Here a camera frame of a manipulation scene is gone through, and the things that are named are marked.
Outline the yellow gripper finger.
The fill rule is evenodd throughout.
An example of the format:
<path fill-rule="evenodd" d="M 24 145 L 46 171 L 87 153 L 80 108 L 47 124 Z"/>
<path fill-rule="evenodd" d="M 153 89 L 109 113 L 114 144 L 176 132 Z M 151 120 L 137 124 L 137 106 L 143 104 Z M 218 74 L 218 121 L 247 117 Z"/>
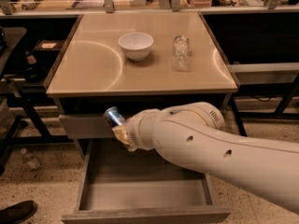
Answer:
<path fill-rule="evenodd" d="M 128 135 L 126 132 L 126 125 L 115 126 L 112 128 L 115 137 L 125 145 L 129 145 Z"/>

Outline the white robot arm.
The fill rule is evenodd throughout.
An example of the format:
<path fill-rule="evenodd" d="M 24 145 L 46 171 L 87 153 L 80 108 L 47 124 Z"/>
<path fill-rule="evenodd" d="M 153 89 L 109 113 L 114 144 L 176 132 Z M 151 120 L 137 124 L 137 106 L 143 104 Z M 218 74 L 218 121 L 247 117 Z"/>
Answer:
<path fill-rule="evenodd" d="M 165 160 L 213 175 L 299 213 L 299 145 L 226 133 L 221 112 L 200 102 L 148 109 L 124 119 L 113 107 L 106 119 L 130 151 L 156 150 Z"/>

